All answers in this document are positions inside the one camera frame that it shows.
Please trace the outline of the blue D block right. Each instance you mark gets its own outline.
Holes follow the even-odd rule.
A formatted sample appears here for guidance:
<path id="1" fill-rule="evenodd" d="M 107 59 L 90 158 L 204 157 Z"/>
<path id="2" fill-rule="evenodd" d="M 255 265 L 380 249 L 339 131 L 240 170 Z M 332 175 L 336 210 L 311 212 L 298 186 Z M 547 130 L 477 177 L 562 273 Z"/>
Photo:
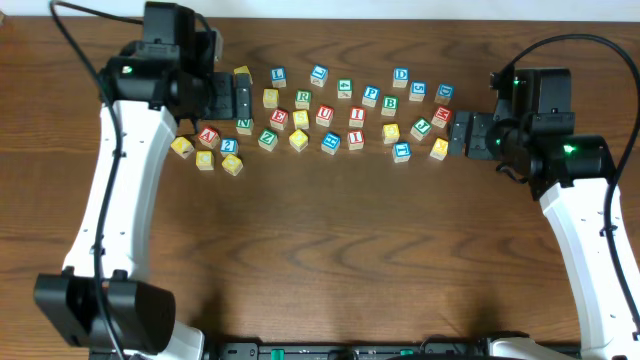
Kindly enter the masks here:
<path id="1" fill-rule="evenodd" d="M 455 87 L 449 84 L 440 84 L 437 88 L 434 102 L 448 105 L 453 98 Z"/>

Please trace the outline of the red i block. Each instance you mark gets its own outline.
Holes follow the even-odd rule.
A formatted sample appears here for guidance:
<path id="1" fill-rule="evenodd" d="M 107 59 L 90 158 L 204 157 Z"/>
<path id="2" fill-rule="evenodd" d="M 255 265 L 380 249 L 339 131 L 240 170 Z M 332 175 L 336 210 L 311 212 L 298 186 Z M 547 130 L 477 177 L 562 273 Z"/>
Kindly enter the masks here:
<path id="1" fill-rule="evenodd" d="M 362 128 L 366 120 L 366 110 L 362 107 L 352 107 L 349 114 L 349 126 Z"/>
<path id="2" fill-rule="evenodd" d="M 364 147 L 365 139 L 362 130 L 349 131 L 347 134 L 348 148 L 350 151 L 360 150 Z"/>

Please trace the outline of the green B block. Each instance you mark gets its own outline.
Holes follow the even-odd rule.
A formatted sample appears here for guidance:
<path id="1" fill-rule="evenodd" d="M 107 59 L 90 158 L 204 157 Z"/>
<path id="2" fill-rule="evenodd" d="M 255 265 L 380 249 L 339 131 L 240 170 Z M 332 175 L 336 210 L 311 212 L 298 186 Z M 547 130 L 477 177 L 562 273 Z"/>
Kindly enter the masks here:
<path id="1" fill-rule="evenodd" d="M 396 115 L 399 99 L 396 96 L 385 95 L 383 97 L 381 115 L 393 117 Z"/>

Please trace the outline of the yellow M block right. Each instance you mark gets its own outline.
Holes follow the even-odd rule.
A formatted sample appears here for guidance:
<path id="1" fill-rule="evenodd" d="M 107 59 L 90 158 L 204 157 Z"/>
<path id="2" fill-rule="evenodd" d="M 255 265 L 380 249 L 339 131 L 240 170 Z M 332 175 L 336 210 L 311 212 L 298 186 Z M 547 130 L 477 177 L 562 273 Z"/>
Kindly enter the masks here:
<path id="1" fill-rule="evenodd" d="M 437 138 L 434 142 L 430 156 L 440 161 L 444 160 L 448 154 L 449 142 L 442 138 Z"/>

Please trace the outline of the green N block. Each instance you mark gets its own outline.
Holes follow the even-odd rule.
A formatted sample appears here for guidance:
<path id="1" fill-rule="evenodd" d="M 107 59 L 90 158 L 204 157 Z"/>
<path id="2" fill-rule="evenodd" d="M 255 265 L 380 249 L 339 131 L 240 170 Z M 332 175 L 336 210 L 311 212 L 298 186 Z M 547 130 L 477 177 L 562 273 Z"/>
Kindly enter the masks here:
<path id="1" fill-rule="evenodd" d="M 254 121 L 252 119 L 238 119 L 236 121 L 236 130 L 241 135 L 251 135 L 254 129 Z"/>

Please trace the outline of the yellow C block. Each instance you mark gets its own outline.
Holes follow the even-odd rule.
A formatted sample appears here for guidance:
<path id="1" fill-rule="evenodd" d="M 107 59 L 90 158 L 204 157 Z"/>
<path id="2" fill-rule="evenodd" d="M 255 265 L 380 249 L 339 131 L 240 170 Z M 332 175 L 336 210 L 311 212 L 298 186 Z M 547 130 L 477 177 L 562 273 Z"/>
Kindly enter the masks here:
<path id="1" fill-rule="evenodd" d="M 214 170 L 214 156 L 211 151 L 198 151 L 196 153 L 196 166 L 201 171 Z"/>

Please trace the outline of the blue H block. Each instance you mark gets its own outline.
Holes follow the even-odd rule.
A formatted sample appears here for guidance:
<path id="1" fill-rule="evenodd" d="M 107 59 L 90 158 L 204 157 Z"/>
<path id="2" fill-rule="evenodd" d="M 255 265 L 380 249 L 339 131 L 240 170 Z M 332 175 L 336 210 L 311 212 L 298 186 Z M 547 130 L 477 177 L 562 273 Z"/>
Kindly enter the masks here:
<path id="1" fill-rule="evenodd" d="M 341 138 L 338 135 L 327 132 L 321 142 L 321 150 L 330 155 L 335 155 L 340 147 L 340 143 Z"/>

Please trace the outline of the upper red I block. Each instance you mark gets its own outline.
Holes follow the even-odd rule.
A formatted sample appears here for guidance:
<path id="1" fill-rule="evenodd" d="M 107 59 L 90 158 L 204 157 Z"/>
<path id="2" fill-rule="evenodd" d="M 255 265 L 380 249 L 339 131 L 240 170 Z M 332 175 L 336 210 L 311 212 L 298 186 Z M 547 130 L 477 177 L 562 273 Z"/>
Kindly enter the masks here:
<path id="1" fill-rule="evenodd" d="M 366 120 L 366 110 L 362 107 L 352 107 L 349 114 L 349 126 L 362 128 Z"/>

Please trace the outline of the lower red I block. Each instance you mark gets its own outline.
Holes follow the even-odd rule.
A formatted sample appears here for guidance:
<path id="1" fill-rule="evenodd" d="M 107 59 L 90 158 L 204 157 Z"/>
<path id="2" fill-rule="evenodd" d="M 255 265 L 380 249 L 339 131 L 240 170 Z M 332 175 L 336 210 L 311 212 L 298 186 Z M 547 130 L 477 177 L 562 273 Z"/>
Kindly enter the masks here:
<path id="1" fill-rule="evenodd" d="M 362 130 L 349 131 L 347 134 L 348 148 L 350 151 L 360 150 L 364 147 L 365 139 Z"/>

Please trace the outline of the yellow block top left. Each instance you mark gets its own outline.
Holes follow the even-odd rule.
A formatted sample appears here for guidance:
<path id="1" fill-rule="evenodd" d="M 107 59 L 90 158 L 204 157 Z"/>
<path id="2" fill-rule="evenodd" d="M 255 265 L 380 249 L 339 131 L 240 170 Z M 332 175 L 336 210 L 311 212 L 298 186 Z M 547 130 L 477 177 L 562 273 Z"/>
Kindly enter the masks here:
<path id="1" fill-rule="evenodd" d="M 249 82 L 250 82 L 250 83 L 253 83 L 253 78 L 252 78 L 251 72 L 250 72 L 250 70 L 249 70 L 249 67 L 248 67 L 248 66 L 246 66 L 246 65 L 235 68 L 235 69 L 234 69 L 234 74 L 235 74 L 235 75 L 238 75 L 238 74 L 244 74 L 244 75 L 247 75 L 247 76 L 248 76 L 248 78 L 249 78 Z"/>

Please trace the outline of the yellow s block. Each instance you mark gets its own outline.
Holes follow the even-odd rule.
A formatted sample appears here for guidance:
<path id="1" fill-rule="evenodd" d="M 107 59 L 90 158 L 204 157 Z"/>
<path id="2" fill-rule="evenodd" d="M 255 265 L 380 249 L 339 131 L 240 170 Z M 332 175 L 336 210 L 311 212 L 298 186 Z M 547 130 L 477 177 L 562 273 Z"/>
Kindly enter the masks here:
<path id="1" fill-rule="evenodd" d="M 262 100 L 265 108 L 277 108 L 279 106 L 279 90 L 275 88 L 265 88 Z"/>
<path id="2" fill-rule="evenodd" d="M 307 110 L 296 110 L 292 113 L 295 129 L 306 130 L 310 126 L 310 120 Z"/>

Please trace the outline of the blue D block top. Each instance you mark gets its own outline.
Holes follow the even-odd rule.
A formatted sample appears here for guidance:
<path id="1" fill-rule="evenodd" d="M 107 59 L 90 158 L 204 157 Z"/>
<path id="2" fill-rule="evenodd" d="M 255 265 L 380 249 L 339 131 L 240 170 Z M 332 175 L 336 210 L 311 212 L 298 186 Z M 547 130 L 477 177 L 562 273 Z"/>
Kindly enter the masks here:
<path id="1" fill-rule="evenodd" d="M 405 88 L 409 81 L 408 68 L 395 68 L 393 71 L 393 87 Z"/>

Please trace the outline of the yellow S block left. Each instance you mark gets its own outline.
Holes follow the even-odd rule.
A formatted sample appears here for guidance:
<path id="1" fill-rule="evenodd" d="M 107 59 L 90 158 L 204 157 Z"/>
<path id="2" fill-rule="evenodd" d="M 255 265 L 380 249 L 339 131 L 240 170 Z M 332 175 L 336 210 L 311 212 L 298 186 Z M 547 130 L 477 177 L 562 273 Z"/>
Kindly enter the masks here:
<path id="1" fill-rule="evenodd" d="M 279 90 L 275 88 L 265 88 L 262 100 L 265 108 L 277 108 L 279 106 Z"/>

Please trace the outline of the blue T block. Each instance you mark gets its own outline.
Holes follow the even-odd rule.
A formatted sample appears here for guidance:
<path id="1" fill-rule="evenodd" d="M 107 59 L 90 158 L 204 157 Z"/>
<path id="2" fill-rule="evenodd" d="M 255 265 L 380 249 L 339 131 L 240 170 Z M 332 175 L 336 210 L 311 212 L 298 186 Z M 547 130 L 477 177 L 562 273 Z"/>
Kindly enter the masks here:
<path id="1" fill-rule="evenodd" d="M 407 162 L 412 155 L 411 147 L 408 142 L 397 142 L 392 148 L 392 158 L 395 163 Z"/>

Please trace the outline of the blue 5 block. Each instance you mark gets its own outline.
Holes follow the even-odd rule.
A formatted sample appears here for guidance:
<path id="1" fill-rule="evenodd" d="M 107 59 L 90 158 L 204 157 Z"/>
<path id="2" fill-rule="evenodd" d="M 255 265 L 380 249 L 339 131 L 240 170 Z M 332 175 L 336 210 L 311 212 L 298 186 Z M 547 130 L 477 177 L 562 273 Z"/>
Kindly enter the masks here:
<path id="1" fill-rule="evenodd" d="M 409 100 L 422 102 L 427 94 L 427 84 L 422 81 L 413 81 L 410 86 Z"/>

